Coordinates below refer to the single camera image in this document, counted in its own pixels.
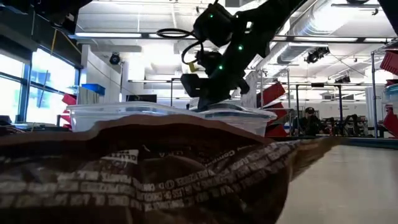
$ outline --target ceiling light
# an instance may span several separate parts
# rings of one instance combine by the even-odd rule
[[[167,83],[167,80],[129,80],[129,83]]]
[[[287,37],[275,36],[272,41],[284,41]]]
[[[297,41],[307,42],[355,42],[358,38],[355,37],[295,37]]]
[[[75,34],[77,37],[86,37],[86,38],[109,38],[109,39],[117,39],[117,38],[140,38],[141,34],[135,33],[100,33],[100,32],[77,32]]]
[[[382,44],[391,42],[392,38],[366,38],[364,42],[380,42]]]
[[[328,44],[314,44],[314,43],[289,43],[291,47],[329,47]]]

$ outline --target black cable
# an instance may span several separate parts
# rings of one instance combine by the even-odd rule
[[[182,35],[167,35],[166,33],[168,33],[168,32],[172,32],[172,33],[174,33],[174,34],[175,34],[175,33],[181,33]],[[192,37],[194,37],[196,40],[198,40],[198,41],[196,41],[195,43],[189,45],[186,49],[184,49],[184,50],[182,51],[182,54],[181,54],[181,61],[182,61],[182,63],[184,63],[185,65],[189,65],[190,63],[195,63],[195,62],[198,61],[198,59],[195,59],[195,60],[193,60],[193,61],[191,61],[191,62],[186,62],[186,61],[185,61],[185,55],[186,55],[187,52],[188,52],[190,49],[192,49],[194,46],[200,45],[200,51],[201,51],[201,53],[204,52],[204,46],[203,46],[204,40],[199,40],[198,37],[193,33],[193,31],[189,32],[189,31],[186,31],[186,30],[183,30],[183,29],[178,29],[178,28],[166,28],[166,29],[160,29],[160,30],[158,30],[158,31],[156,32],[156,34],[157,34],[159,37],[168,38],[168,39],[173,39],[173,40],[183,39],[183,38],[186,38],[186,37],[189,37],[189,36],[192,36]]]
[[[357,69],[355,69],[355,68],[353,68],[353,67],[347,65],[346,63],[344,63],[344,61],[343,61],[342,59],[336,57],[334,54],[332,54],[332,53],[330,53],[330,52],[329,52],[329,54],[330,54],[331,56],[335,57],[335,58],[336,58],[339,62],[341,62],[342,64],[346,65],[348,68],[354,70],[355,72],[358,72],[359,74],[361,74],[361,75],[363,75],[363,76],[365,76],[365,77],[368,77],[368,76],[365,75],[364,73],[362,73],[362,72],[358,71]]]
[[[175,36],[175,35],[167,35],[167,34],[165,34],[165,33],[168,33],[168,32],[181,33],[183,35]],[[160,29],[160,30],[156,31],[156,34],[159,37],[168,38],[168,39],[182,39],[182,38],[186,38],[186,37],[189,37],[189,36],[193,36],[194,38],[197,39],[197,37],[195,36],[195,34],[193,32],[189,32],[189,31],[186,31],[186,30],[183,30],[183,29],[177,29],[177,28]]]

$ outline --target red panel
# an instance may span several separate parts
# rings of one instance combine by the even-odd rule
[[[387,51],[380,67],[388,72],[398,75],[398,54]]]
[[[69,129],[72,130],[72,125],[70,125],[70,124],[64,124],[63,127],[64,127],[64,128],[69,128]]]
[[[66,122],[71,123],[70,122],[70,116],[69,115],[61,115],[61,118],[64,119]]]
[[[397,84],[398,83],[398,80],[386,80],[387,81],[387,83],[386,83],[386,87],[387,86],[391,86],[391,85],[393,85],[393,84]]]
[[[392,110],[389,110],[386,118],[383,121],[386,127],[396,138],[398,137],[398,118]]]
[[[272,86],[262,91],[262,98],[264,99],[264,105],[278,99],[280,96],[285,94],[285,89],[280,83],[275,83]],[[257,105],[261,105],[261,94],[257,94]]]
[[[73,95],[64,94],[62,101],[67,105],[76,105],[76,98]]]
[[[284,106],[282,105],[282,103],[276,103],[272,106],[267,106],[267,111],[271,111],[274,112],[278,117],[277,119],[283,118],[284,116],[287,115],[287,111],[286,110],[272,110],[271,108],[283,108]]]
[[[286,133],[286,131],[284,129],[284,125],[280,124],[269,131],[267,128],[267,131],[266,131],[266,134],[264,135],[264,137],[286,137],[287,135],[288,134]]]

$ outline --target robotic arm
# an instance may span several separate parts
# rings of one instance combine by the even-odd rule
[[[307,0],[268,0],[255,9],[237,12],[231,15],[217,3],[208,8],[196,19],[193,31],[163,29],[158,31],[161,37],[166,32],[183,32],[187,37],[194,36],[198,41],[183,51],[182,60],[190,48],[201,45],[196,55],[199,65],[205,67],[208,78],[199,78],[197,74],[183,74],[182,84],[191,97],[199,97],[198,108],[218,103],[230,98],[230,90],[240,87],[241,94],[249,91],[243,80],[244,69],[259,54],[266,57],[269,53],[269,42],[274,38],[290,15]],[[225,53],[206,52],[203,42],[210,40],[218,47],[229,43]]]

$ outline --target window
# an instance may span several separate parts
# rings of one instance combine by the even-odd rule
[[[18,114],[21,84],[0,78],[0,115],[8,115],[12,122]]]
[[[63,95],[31,87],[27,107],[27,122],[57,123],[57,115],[62,114],[67,105],[62,102]]]
[[[32,57],[30,80],[56,90],[72,93],[75,84],[76,69],[61,59],[38,49]]]
[[[56,124],[57,115],[67,107],[62,102],[63,94],[74,93],[70,87],[75,85],[76,71],[72,65],[42,49],[32,54],[31,69],[0,54],[0,115],[9,116],[13,123]]]
[[[0,72],[22,78],[24,64],[13,58],[0,54]]]

